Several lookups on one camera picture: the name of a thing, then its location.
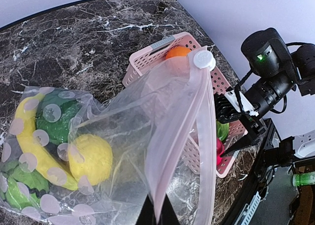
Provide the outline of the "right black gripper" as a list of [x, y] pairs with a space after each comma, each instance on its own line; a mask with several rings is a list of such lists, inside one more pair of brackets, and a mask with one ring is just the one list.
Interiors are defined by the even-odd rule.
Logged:
[[251, 147], [259, 142], [259, 137], [265, 133], [265, 125], [257, 117], [243, 114], [240, 122], [245, 127], [247, 134], [236, 141], [231, 147], [225, 150], [220, 156], [225, 157], [236, 151]]

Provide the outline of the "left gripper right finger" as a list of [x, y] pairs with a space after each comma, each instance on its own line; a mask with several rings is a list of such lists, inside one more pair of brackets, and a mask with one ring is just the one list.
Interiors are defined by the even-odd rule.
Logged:
[[175, 211], [167, 195], [165, 195], [165, 199], [163, 202], [159, 224], [160, 225], [180, 225], [179, 220], [175, 214]]

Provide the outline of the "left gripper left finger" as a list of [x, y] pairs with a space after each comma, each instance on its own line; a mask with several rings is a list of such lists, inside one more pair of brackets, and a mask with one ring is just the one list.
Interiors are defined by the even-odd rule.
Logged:
[[154, 206], [149, 196], [144, 201], [135, 225], [157, 225]]

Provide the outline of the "orange green toy mango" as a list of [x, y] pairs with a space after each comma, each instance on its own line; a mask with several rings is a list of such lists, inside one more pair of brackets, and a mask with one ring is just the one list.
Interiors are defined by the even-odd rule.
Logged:
[[216, 121], [216, 129], [217, 129], [217, 138], [220, 141], [225, 141], [229, 134], [229, 123], [222, 124], [219, 121]]

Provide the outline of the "red toy apple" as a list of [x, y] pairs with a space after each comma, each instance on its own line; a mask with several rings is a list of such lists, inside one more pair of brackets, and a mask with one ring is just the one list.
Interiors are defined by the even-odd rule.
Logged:
[[221, 163], [222, 161], [222, 154], [224, 153], [224, 144], [222, 141], [217, 137], [217, 166]]

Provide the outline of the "yellow toy lemon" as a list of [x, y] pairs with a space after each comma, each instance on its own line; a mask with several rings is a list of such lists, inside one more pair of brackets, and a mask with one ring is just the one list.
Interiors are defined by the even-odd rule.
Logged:
[[82, 134], [69, 144], [68, 162], [72, 176], [79, 181], [86, 176], [95, 186], [107, 180], [113, 165], [110, 144], [93, 134]]

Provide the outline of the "clear zip top bag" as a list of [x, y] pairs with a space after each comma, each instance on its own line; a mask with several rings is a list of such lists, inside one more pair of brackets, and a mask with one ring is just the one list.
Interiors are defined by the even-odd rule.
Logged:
[[[82, 176], [75, 191], [47, 180], [49, 192], [41, 197], [39, 207], [20, 211], [0, 199], [1, 205], [52, 225], [133, 225], [149, 196], [159, 224], [165, 195], [171, 200], [177, 193], [181, 199], [171, 204], [178, 220], [179, 213], [187, 210], [194, 215], [195, 225], [208, 225], [216, 185], [216, 117], [210, 78], [215, 65], [206, 47], [167, 59], [107, 106], [84, 91], [26, 87], [20, 102], [60, 91], [60, 97], [74, 97], [81, 104], [70, 122], [66, 143], [52, 144], [45, 131], [35, 128], [34, 139], [57, 162], [70, 172], [69, 144], [82, 134], [93, 134], [110, 144], [113, 165], [107, 180], [92, 186]], [[0, 165], [18, 161], [24, 172], [36, 171], [35, 157], [22, 152], [12, 133], [9, 128]]]

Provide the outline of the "orange toy fruit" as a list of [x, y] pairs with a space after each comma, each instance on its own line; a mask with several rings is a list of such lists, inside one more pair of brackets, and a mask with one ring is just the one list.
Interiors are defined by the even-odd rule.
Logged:
[[167, 52], [165, 59], [167, 60], [173, 57], [185, 57], [190, 52], [191, 50], [187, 47], [177, 46]]

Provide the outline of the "green toy bell pepper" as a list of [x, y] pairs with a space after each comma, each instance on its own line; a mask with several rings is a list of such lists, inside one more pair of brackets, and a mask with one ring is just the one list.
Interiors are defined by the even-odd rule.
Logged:
[[81, 104], [74, 98], [60, 97], [60, 91], [47, 94], [39, 103], [36, 113], [36, 129], [45, 131], [49, 142], [60, 145], [68, 141], [70, 122]]

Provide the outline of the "yellow toy banana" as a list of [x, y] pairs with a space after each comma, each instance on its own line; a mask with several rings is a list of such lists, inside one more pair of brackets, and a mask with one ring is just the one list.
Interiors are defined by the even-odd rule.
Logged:
[[18, 105], [10, 129], [17, 137], [19, 146], [24, 154], [30, 153], [36, 159], [36, 171], [52, 184], [71, 191], [78, 189], [78, 182], [64, 165], [57, 162], [53, 156], [33, 137], [35, 132], [35, 116], [37, 108], [26, 110], [29, 101], [41, 102], [44, 94], [27, 97]]

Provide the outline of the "green toy cabbage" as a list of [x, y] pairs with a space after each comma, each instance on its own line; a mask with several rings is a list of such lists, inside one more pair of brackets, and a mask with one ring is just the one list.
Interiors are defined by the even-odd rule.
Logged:
[[48, 192], [49, 182], [37, 171], [24, 172], [18, 161], [0, 166], [0, 198], [11, 208], [39, 207], [41, 197]]

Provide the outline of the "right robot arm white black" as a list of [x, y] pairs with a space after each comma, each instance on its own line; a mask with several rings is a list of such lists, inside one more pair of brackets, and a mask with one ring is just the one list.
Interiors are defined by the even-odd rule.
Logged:
[[280, 114], [275, 105], [287, 93], [299, 90], [301, 96], [315, 93], [315, 46], [312, 43], [285, 43], [275, 28], [248, 36], [241, 52], [249, 62], [249, 72], [224, 94], [214, 94], [216, 119], [222, 123], [240, 121], [247, 134], [226, 149], [222, 156], [254, 146], [266, 128], [261, 119], [268, 113]]

